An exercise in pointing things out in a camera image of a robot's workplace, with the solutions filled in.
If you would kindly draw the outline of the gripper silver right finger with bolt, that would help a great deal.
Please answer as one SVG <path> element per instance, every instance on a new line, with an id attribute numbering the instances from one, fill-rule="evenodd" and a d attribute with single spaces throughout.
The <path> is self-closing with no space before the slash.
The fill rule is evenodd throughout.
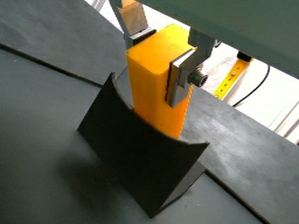
<path id="1" fill-rule="evenodd" d="M 175 108 L 187 98 L 190 86 L 202 87 L 209 76 L 202 73 L 203 62 L 211 56 L 215 46 L 215 38 L 211 38 L 203 32 L 190 29 L 189 44 L 194 49 L 189 49 L 170 63 L 169 81 L 167 81 L 167 104 Z"/>

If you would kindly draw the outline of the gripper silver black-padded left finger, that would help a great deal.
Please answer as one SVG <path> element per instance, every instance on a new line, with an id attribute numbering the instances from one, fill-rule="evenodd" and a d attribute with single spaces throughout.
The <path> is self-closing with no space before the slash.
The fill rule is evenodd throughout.
<path id="1" fill-rule="evenodd" d="M 146 18 L 143 5 L 136 0 L 108 0 L 120 24 L 126 48 L 131 48 L 156 33 Z"/>

